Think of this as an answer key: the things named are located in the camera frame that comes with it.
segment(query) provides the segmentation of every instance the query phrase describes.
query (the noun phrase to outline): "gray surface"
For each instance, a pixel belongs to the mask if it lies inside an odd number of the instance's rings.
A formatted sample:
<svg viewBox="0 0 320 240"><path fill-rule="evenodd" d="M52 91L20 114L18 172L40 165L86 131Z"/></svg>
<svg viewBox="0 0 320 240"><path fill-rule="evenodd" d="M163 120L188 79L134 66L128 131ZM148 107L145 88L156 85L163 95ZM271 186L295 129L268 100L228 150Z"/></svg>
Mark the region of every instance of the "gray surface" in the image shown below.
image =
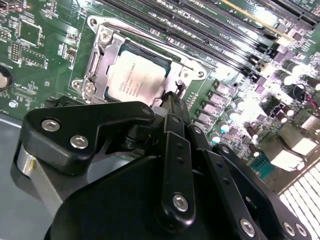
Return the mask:
<svg viewBox="0 0 320 240"><path fill-rule="evenodd" d="M43 240L52 217L41 202L17 188L10 176L19 121L13 121L13 126L3 115L0 118L0 239Z"/></svg>

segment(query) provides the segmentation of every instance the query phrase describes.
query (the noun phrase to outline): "chip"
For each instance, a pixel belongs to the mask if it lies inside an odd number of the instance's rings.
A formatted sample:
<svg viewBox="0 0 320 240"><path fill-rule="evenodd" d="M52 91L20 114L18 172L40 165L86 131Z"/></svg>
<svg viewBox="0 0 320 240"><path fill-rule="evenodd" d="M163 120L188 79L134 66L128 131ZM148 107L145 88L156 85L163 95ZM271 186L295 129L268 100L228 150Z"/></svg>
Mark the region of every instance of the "chip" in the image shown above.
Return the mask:
<svg viewBox="0 0 320 240"><path fill-rule="evenodd" d="M166 69L129 51L123 51L108 70L107 94L121 102L140 101L152 105L163 92Z"/></svg>

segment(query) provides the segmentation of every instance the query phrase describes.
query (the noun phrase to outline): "connector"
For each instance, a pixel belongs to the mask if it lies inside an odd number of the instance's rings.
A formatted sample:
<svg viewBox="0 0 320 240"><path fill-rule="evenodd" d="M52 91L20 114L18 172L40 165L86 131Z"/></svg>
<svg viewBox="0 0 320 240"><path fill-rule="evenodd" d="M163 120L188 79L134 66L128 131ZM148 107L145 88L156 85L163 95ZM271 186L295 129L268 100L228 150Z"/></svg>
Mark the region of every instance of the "connector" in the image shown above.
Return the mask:
<svg viewBox="0 0 320 240"><path fill-rule="evenodd" d="M0 0L0 11L15 12L21 9L21 2L12 0Z"/></svg>

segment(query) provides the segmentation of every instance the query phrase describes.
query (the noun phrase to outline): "capacitor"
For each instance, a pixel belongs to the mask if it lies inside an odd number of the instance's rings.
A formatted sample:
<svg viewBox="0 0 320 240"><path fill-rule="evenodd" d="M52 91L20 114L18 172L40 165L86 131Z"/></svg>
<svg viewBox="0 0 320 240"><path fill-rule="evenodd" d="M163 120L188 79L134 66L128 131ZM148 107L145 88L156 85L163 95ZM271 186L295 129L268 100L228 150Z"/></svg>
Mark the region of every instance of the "capacitor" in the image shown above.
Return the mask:
<svg viewBox="0 0 320 240"><path fill-rule="evenodd" d="M314 88L317 91L320 91L320 81L314 79L312 77L305 77L305 83L308 84L310 87Z"/></svg>
<svg viewBox="0 0 320 240"><path fill-rule="evenodd" d="M292 117L295 114L295 111L293 111L289 106L284 105L283 107L283 112L285 115L287 115L288 117Z"/></svg>
<svg viewBox="0 0 320 240"><path fill-rule="evenodd" d="M302 75L305 72L305 68L302 65L299 65L295 62L290 62L289 64L286 64L284 69L288 70L293 75Z"/></svg>
<svg viewBox="0 0 320 240"><path fill-rule="evenodd" d="M258 150L258 148L253 144L253 143L250 143L249 144L249 150L250 152L252 153L252 155L256 158L256 157L259 157L260 155L260 152Z"/></svg>
<svg viewBox="0 0 320 240"><path fill-rule="evenodd" d="M0 91L11 87L13 82L13 77L9 70L0 65Z"/></svg>
<svg viewBox="0 0 320 240"><path fill-rule="evenodd" d="M226 121L221 120L218 125L219 125L221 133L225 134L225 133L229 132L230 128L229 128L229 125Z"/></svg>
<svg viewBox="0 0 320 240"><path fill-rule="evenodd" d="M253 140L256 140L258 138L257 132L251 126L248 126L246 128L246 131L248 132L248 134Z"/></svg>
<svg viewBox="0 0 320 240"><path fill-rule="evenodd" d="M285 124L288 121L288 118L282 112L279 112L276 116L276 119L279 120L280 123Z"/></svg>
<svg viewBox="0 0 320 240"><path fill-rule="evenodd" d="M221 141L220 135L217 132L212 132L210 134L210 139L213 144L218 144Z"/></svg>
<svg viewBox="0 0 320 240"><path fill-rule="evenodd" d="M282 72L278 75L278 79L283 82L284 85L289 86L296 83L296 78L287 72Z"/></svg>
<svg viewBox="0 0 320 240"><path fill-rule="evenodd" d="M239 109L240 111L245 110L246 103L241 97L238 97L237 99L235 99L234 103L235 103L237 109Z"/></svg>
<svg viewBox="0 0 320 240"><path fill-rule="evenodd" d="M239 118L238 113L236 113L236 111L232 108L228 109L225 113L228 115L231 121L237 121Z"/></svg>

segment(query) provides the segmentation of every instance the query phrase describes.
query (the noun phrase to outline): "mounting hole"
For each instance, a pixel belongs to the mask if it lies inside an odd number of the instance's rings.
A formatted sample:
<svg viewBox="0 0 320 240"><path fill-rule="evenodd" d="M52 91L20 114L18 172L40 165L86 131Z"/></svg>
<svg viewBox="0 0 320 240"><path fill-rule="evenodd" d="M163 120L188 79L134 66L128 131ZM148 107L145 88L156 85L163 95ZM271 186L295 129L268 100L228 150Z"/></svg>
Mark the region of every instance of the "mounting hole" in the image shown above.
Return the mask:
<svg viewBox="0 0 320 240"><path fill-rule="evenodd" d="M177 146L179 149L184 149L184 146L183 146L181 143L178 143L176 146Z"/></svg>
<svg viewBox="0 0 320 240"><path fill-rule="evenodd" d="M229 182L228 179L224 178L223 181L224 181L225 184L230 185L230 182Z"/></svg>
<svg viewBox="0 0 320 240"><path fill-rule="evenodd" d="M97 20L95 20L94 18L92 18L92 19L90 20L90 25L91 25L92 27L97 26Z"/></svg>
<svg viewBox="0 0 320 240"><path fill-rule="evenodd" d="M178 118L176 118L175 116L172 118L173 121L175 121L176 123L180 123L180 120Z"/></svg>
<svg viewBox="0 0 320 240"><path fill-rule="evenodd" d="M181 157L177 157L176 159L178 160L178 162L180 164L184 164L185 163L185 161Z"/></svg>
<svg viewBox="0 0 320 240"><path fill-rule="evenodd" d="M222 164L220 162L217 162L216 165L219 167L219 168L223 168Z"/></svg>
<svg viewBox="0 0 320 240"><path fill-rule="evenodd" d="M239 83L237 81L235 81L234 83L232 83L232 87L234 87L236 89L237 87L239 87Z"/></svg>

